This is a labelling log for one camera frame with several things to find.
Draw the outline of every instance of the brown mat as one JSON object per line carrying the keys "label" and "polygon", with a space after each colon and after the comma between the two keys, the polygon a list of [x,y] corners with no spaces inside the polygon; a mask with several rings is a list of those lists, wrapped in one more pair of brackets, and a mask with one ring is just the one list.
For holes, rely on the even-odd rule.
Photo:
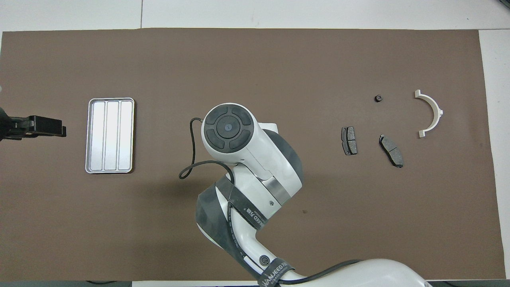
{"label": "brown mat", "polygon": [[[194,221],[224,170],[177,178],[189,119],[228,101],[278,123],[303,162],[303,189],[259,233],[298,273],[382,257],[427,279],[505,276],[477,31],[5,32],[0,85],[7,114],[68,131],[0,142],[1,280],[252,279]],[[425,138],[416,89],[444,110]],[[107,97],[137,102],[131,174],[84,170],[88,101]],[[359,154],[344,155],[342,126]]]}

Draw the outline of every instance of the black cable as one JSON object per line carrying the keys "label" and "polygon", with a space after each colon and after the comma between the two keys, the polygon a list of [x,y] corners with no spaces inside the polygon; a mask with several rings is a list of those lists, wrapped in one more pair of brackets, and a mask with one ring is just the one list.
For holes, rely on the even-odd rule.
{"label": "black cable", "polygon": [[354,259],[354,260],[348,260],[348,261],[344,261],[344,262],[340,262],[334,266],[331,266],[329,267],[328,269],[324,270],[324,271],[321,271],[317,274],[314,274],[312,276],[308,276],[306,278],[303,278],[303,279],[297,279],[297,280],[278,280],[278,284],[284,284],[284,285],[293,285],[293,284],[300,284],[300,283],[305,283],[305,282],[308,282],[308,281],[311,281],[311,280],[315,280],[315,279],[318,279],[326,274],[329,274],[339,268],[342,268],[342,267],[345,267],[347,265],[351,265],[351,264],[354,264],[354,263],[358,263],[360,261],[363,261],[363,260],[358,260],[358,259]]}
{"label": "black cable", "polygon": [[[201,119],[201,118],[199,118],[199,117],[194,117],[194,118],[192,118],[192,119],[191,119],[191,121],[190,121],[191,145],[192,145],[192,147],[193,147],[193,156],[191,157],[191,164],[194,164],[194,163],[195,163],[195,136],[193,135],[193,122],[194,122],[194,121],[200,121],[200,122],[202,122],[202,119]],[[187,178],[187,177],[190,175],[190,173],[191,173],[191,170],[192,170],[192,169],[193,169],[193,168],[190,168],[190,169],[189,169],[189,171],[188,171],[188,173],[187,173],[187,174],[185,174],[185,175],[183,175],[183,176],[181,176],[181,174],[182,174],[182,172],[181,172],[181,173],[179,174],[179,178],[180,178],[180,179],[185,179],[185,178]]]}
{"label": "black cable", "polygon": [[223,162],[221,161],[218,161],[218,160],[204,160],[204,161],[201,161],[201,162],[197,162],[197,163],[194,163],[190,166],[188,166],[187,168],[183,169],[180,173],[179,173],[179,178],[180,179],[185,179],[188,175],[186,176],[182,176],[182,174],[187,171],[187,170],[192,170],[193,168],[199,166],[199,165],[202,165],[202,164],[206,164],[206,163],[215,163],[215,164],[219,164],[221,165],[222,167],[224,167],[226,169],[226,171],[228,172],[228,175],[230,175],[230,182],[232,184],[234,184],[234,173],[232,172],[232,170],[228,167],[228,165],[224,164]]}
{"label": "black cable", "polygon": [[194,121],[200,121],[202,122],[202,119],[199,118],[199,117],[194,117],[191,119],[190,121],[190,134],[191,134],[191,146],[193,148],[193,155],[191,156],[191,165],[188,166],[187,168],[183,169],[180,173],[179,173],[179,179],[185,179],[187,178],[190,173],[191,173],[191,170],[199,165],[202,165],[202,164],[206,164],[206,163],[215,163],[215,164],[219,164],[221,165],[224,169],[226,169],[226,171],[228,172],[228,175],[230,175],[230,182],[232,184],[234,184],[234,173],[232,172],[232,170],[228,167],[228,165],[224,164],[223,162],[219,161],[219,160],[204,160],[204,161],[201,161],[201,162],[197,162],[195,163],[195,154],[196,154],[196,149],[195,149],[195,136],[193,135],[193,122]]}
{"label": "black cable", "polygon": [[239,252],[239,254],[241,255],[241,258],[243,258],[243,257],[246,256],[246,253],[244,252],[244,250],[239,245],[239,242],[237,241],[237,238],[236,238],[236,234],[234,233],[234,227],[232,225],[232,204],[230,202],[230,198],[228,199],[226,213],[227,213],[226,217],[227,217],[227,221],[228,221],[228,229],[230,231],[230,236],[232,236],[232,239],[234,240],[234,244],[236,246],[236,249]]}
{"label": "black cable", "polygon": [[105,284],[110,284],[110,283],[117,282],[117,281],[95,282],[95,281],[87,280],[87,282],[89,282],[90,284],[95,284],[95,285],[105,285]]}

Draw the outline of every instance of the white robotic arm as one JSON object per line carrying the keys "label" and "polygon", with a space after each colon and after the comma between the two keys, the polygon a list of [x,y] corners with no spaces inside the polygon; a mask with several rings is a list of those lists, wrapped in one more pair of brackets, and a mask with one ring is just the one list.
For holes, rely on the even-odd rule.
{"label": "white robotic arm", "polygon": [[409,267],[386,259],[353,260],[304,277],[256,239],[269,218],[302,187],[301,161],[277,133],[245,107],[225,103],[206,115],[201,127],[206,150],[235,165],[198,196],[196,222],[202,233],[227,251],[261,287],[429,287]]}

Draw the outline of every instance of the black strap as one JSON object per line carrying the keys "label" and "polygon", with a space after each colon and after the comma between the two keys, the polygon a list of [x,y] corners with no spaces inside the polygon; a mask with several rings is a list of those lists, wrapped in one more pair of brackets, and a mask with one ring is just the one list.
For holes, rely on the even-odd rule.
{"label": "black strap", "polygon": [[294,269],[290,264],[281,258],[275,258],[271,264],[262,272],[257,283],[260,287],[275,287],[278,280],[285,272]]}
{"label": "black strap", "polygon": [[261,230],[266,225],[267,218],[226,176],[216,182],[216,187],[253,228]]}

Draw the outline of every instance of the circular button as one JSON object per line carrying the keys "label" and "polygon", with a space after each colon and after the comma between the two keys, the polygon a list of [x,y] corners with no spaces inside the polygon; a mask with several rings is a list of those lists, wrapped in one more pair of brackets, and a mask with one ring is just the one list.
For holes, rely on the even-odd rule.
{"label": "circular button", "polygon": [[259,257],[259,262],[260,262],[260,265],[262,266],[268,266],[271,261],[269,260],[269,257],[267,257],[267,255],[261,255]]}
{"label": "circular button", "polygon": [[222,138],[233,138],[239,133],[240,127],[241,124],[235,117],[227,115],[218,121],[216,131]]}

